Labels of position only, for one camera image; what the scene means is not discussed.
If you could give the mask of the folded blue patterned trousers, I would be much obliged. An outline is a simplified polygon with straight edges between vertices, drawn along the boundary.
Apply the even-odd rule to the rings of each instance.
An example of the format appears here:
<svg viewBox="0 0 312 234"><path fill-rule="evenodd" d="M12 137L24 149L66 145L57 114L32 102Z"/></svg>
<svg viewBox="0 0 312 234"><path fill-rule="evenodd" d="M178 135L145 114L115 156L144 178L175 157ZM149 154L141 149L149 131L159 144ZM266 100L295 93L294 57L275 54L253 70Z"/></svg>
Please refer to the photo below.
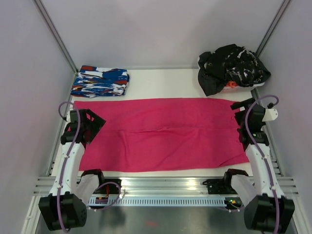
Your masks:
<svg viewBox="0 0 312 234"><path fill-rule="evenodd" d="M75 77L71 95L86 98L123 96L129 83L126 69L83 65Z"/></svg>

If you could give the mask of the left frame post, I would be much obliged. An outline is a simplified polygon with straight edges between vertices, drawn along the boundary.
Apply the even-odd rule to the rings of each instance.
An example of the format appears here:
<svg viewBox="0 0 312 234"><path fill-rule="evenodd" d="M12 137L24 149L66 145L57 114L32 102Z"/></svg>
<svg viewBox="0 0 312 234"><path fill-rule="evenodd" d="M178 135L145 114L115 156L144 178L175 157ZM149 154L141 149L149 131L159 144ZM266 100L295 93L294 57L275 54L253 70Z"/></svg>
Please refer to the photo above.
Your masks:
<svg viewBox="0 0 312 234"><path fill-rule="evenodd" d="M33 0L33 3L36 6L37 10L39 11L41 18L45 22L50 33L52 34L55 42L57 43L62 55L64 56L68 65L70 66L71 70L74 72L74 74L76 74L78 72L77 66L75 65L65 43L63 42L63 40L62 40L56 26L54 25L46 7L43 4L43 2L41 0Z"/></svg>

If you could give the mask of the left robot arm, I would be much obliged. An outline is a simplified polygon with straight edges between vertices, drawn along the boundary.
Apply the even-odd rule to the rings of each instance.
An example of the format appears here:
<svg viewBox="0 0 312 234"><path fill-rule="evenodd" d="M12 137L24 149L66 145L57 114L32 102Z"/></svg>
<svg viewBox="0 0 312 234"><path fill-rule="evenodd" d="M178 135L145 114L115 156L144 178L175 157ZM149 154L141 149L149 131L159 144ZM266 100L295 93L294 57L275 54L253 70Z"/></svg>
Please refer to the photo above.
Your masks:
<svg viewBox="0 0 312 234"><path fill-rule="evenodd" d="M100 169L82 173L79 166L86 146L99 133L105 120L89 109L72 110L61 136L60 168L47 196L39 200L39 209L47 228L51 231L83 227L87 218L87 205L93 194L106 188Z"/></svg>

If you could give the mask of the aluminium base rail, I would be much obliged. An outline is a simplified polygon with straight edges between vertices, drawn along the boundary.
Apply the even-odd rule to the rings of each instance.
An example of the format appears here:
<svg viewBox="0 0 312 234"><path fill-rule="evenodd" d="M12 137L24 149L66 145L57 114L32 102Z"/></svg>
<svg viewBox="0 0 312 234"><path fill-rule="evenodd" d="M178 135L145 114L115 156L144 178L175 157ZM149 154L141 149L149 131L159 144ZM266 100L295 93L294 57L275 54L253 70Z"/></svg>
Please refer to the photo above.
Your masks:
<svg viewBox="0 0 312 234"><path fill-rule="evenodd" d="M107 177L106 180L120 179L121 193L127 196L237 196L237 193L215 193L208 191L203 182L220 177ZM299 196L291 177L278 176L278 183L285 196ZM34 188L34 195L48 195L55 177L39 177Z"/></svg>

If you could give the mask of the frame post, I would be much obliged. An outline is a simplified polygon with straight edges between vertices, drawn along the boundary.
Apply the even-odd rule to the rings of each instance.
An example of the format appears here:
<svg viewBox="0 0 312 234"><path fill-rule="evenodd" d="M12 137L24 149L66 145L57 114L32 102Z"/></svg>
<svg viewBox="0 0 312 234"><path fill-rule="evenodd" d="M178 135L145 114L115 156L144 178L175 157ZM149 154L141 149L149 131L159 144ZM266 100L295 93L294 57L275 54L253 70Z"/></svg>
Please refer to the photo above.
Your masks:
<svg viewBox="0 0 312 234"><path fill-rule="evenodd" d="M264 34L255 54L260 57L263 53L264 49L266 48L270 38L272 37L273 33L275 32L278 24L282 20L284 14L286 13L288 7L290 6L292 0L283 0L281 5L279 6L273 20L271 21L266 33Z"/></svg>
<svg viewBox="0 0 312 234"><path fill-rule="evenodd" d="M41 0L33 0L33 3L36 6L37 10L39 11L41 18L45 22L50 33L52 34L55 42L57 43L62 55L64 56L68 65L70 66L71 70L74 72L74 74L76 74L78 72L77 66L75 65L65 43L63 42L63 40L62 40L56 26L54 25L46 7L43 4L43 2Z"/></svg>

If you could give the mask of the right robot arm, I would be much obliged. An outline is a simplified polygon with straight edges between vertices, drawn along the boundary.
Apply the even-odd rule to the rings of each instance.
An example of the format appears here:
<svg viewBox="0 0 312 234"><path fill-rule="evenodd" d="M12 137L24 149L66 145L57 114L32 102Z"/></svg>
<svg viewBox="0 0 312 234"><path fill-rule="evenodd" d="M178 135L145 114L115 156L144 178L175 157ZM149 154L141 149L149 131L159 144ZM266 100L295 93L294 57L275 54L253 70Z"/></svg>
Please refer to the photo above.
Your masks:
<svg viewBox="0 0 312 234"><path fill-rule="evenodd" d="M239 126L239 141L249 160L253 181L245 171L229 169L222 180L222 187L228 193L238 194L243 205L244 223L247 229L262 233L284 234L290 224L295 205L286 198L280 188L273 164L270 147L262 127L273 121L278 114L275 103L267 108L250 98L231 105Z"/></svg>

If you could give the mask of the right frame post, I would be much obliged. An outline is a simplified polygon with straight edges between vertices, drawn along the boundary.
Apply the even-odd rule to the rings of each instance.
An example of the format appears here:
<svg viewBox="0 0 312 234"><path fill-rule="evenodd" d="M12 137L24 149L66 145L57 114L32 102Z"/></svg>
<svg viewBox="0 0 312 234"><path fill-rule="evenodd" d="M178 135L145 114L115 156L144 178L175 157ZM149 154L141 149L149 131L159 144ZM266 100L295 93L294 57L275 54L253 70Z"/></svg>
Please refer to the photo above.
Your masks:
<svg viewBox="0 0 312 234"><path fill-rule="evenodd" d="M284 14L286 13L288 7L290 6L292 0L283 0L281 5L279 6L273 20L271 21L266 33L264 34L255 54L260 57L263 53L264 49L266 48L270 38L272 37L273 33L275 32L278 24L282 20Z"/></svg>

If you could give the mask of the white basket with orange item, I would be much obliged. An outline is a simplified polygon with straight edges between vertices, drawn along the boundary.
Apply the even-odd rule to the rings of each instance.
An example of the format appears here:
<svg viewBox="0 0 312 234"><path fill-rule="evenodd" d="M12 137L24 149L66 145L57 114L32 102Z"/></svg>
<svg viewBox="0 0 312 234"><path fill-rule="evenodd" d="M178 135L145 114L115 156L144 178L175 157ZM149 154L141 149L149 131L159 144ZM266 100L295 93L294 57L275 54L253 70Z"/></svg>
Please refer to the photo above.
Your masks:
<svg viewBox="0 0 312 234"><path fill-rule="evenodd" d="M221 93L237 93L237 92L250 92L251 90L263 86L265 83L254 84L253 86L242 87L234 81L229 81L228 84L221 90Z"/></svg>

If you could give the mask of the pink trousers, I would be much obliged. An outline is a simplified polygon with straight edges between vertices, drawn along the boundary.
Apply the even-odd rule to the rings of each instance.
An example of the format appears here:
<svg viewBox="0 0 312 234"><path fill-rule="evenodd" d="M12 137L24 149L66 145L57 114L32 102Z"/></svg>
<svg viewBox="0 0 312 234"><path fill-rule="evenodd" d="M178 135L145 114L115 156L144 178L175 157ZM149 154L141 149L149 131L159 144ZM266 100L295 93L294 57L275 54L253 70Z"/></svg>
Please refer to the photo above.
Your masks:
<svg viewBox="0 0 312 234"><path fill-rule="evenodd" d="M247 163L231 104L214 98L78 101L78 108L105 120L80 169L136 173Z"/></svg>

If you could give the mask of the black patterned clothes pile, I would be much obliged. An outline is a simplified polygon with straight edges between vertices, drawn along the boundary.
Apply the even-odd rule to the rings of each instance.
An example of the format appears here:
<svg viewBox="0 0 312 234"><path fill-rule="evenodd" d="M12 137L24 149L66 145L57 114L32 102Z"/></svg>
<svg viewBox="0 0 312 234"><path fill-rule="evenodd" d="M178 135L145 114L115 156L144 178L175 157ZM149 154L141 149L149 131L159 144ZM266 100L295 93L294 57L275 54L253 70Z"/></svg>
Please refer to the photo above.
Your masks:
<svg viewBox="0 0 312 234"><path fill-rule="evenodd" d="M266 82L271 77L254 52L236 44L204 52L197 63L198 83L207 97L220 93L229 81L246 87Z"/></svg>

